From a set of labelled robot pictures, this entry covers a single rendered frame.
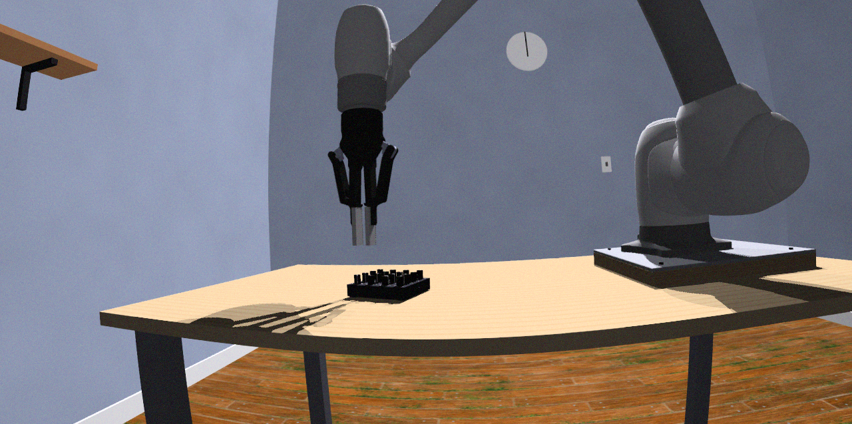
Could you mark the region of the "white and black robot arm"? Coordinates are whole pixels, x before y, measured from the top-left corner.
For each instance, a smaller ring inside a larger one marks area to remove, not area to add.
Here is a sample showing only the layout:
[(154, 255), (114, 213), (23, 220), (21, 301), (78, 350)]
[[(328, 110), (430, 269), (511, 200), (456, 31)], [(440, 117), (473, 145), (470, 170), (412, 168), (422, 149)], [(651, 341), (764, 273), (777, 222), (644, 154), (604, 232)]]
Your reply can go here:
[[(418, 58), (477, 1), (441, 0), (395, 44), (380, 8), (345, 9), (335, 36), (338, 111), (385, 111)], [(672, 258), (730, 249), (731, 241), (711, 237), (709, 215), (757, 214), (783, 202), (806, 179), (809, 149), (790, 120), (736, 83), (700, 0), (637, 3), (684, 105), (638, 140), (639, 241), (621, 252)]]

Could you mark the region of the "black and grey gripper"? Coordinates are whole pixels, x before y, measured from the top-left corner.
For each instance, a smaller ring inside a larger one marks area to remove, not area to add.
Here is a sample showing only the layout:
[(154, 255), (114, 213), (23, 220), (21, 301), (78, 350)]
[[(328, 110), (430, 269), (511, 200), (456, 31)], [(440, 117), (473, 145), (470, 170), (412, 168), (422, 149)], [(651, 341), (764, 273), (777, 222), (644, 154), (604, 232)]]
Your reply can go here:
[[(387, 201), (393, 161), (398, 148), (386, 144), (383, 137), (383, 113), (374, 108), (353, 108), (341, 114), (341, 138), (339, 148), (328, 153), (333, 165), (339, 202), (350, 207), (353, 246), (364, 245), (363, 216), (360, 204), (361, 169), (364, 166), (365, 184), (365, 243), (375, 243), (377, 206)], [(381, 166), (378, 182), (375, 182), (375, 167), (379, 153)], [(345, 171), (343, 154), (349, 159), (349, 180)], [(375, 189), (377, 188), (377, 190)]]

